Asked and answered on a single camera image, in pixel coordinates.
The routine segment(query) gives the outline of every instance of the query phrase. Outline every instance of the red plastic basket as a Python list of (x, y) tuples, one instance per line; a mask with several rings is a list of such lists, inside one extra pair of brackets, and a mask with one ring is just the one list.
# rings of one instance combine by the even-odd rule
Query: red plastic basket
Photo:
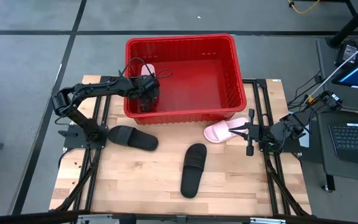
[[(124, 99), (124, 112), (138, 124), (213, 121), (231, 118), (247, 104), (234, 39), (228, 34), (135, 38), (126, 45), (126, 63), (140, 57), (158, 73), (160, 97), (154, 112), (140, 111), (138, 100)], [(131, 63), (126, 77), (140, 75)]]

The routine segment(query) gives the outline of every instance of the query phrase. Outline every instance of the gray carpet floor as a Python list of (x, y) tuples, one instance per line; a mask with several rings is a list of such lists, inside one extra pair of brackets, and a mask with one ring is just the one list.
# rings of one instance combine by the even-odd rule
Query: gray carpet floor
[[(0, 0), (0, 30), (71, 30), (81, 0)], [(352, 1), (358, 10), (358, 0)], [(299, 9), (312, 2), (297, 1)], [(335, 31), (351, 19), (346, 4), (321, 2), (299, 15), (286, 0), (88, 0), (79, 30)], [(117, 75), (125, 44), (144, 35), (78, 35), (61, 87), (83, 75)], [(290, 100), (318, 70), (317, 36), (235, 36), (244, 78), (279, 78)], [(0, 35), (0, 215), (10, 212), (68, 35)], [(63, 138), (48, 127), (24, 213), (45, 212), (57, 176)], [(335, 177), (327, 194), (321, 165), (303, 164), (311, 209), (322, 218), (358, 222), (358, 180)]]

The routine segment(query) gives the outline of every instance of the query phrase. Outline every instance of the slipper strap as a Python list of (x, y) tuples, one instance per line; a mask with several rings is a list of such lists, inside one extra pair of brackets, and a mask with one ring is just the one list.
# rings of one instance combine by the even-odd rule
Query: slipper strap
[(129, 138), (131, 137), (132, 131), (135, 128), (128, 127), (128, 126), (121, 126), (119, 127), (118, 132), (116, 133), (116, 139), (114, 143), (120, 144), (122, 146), (128, 146)]
[(205, 158), (202, 155), (197, 154), (188, 154), (185, 156), (185, 161), (183, 163), (183, 166), (191, 166), (195, 168), (199, 168), (202, 171), (204, 171), (205, 166)]
[(223, 141), (232, 137), (232, 134), (229, 132), (229, 127), (225, 121), (220, 121), (216, 124), (213, 124), (212, 131), (219, 141)]

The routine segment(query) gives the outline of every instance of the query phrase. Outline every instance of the black slipper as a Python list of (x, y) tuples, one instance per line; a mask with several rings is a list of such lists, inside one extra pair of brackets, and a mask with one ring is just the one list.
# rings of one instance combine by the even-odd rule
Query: black slipper
[(184, 197), (193, 198), (196, 196), (204, 171), (205, 159), (206, 146), (204, 144), (197, 143), (187, 149), (180, 185), (180, 193)]
[(156, 137), (124, 125), (113, 127), (109, 131), (108, 138), (113, 143), (146, 151), (154, 151), (158, 146)]

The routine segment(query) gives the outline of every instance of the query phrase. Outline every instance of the wooden table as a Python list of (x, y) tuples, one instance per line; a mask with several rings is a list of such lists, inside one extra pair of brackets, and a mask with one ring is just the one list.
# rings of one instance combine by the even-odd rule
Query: wooden table
[[(98, 83), (100, 76), (85, 75), (83, 83)], [(280, 80), (267, 80), (273, 120), (288, 114)], [(252, 85), (244, 84), (247, 107), (234, 118), (248, 118), (255, 108)], [(85, 100), (80, 110), (91, 117), (95, 98)], [(255, 154), (246, 156), (246, 142), (234, 137), (221, 144), (208, 142), (203, 129), (209, 122), (138, 125), (125, 116), (123, 98), (112, 96), (107, 125), (128, 125), (158, 138), (155, 152), (106, 143), (102, 150), (91, 211), (99, 213), (143, 213), (186, 215), (270, 216), (269, 190), (263, 155), (255, 144)], [(208, 155), (198, 194), (187, 199), (180, 194), (183, 159), (194, 143), (206, 145)], [(78, 182), (84, 149), (74, 149), (62, 160), (50, 208), (59, 206)], [(281, 154), (286, 185), (298, 203), (310, 211), (305, 182), (299, 161), (291, 154)], [(83, 191), (84, 207), (87, 186)], [(276, 186), (279, 211), (282, 200)]]

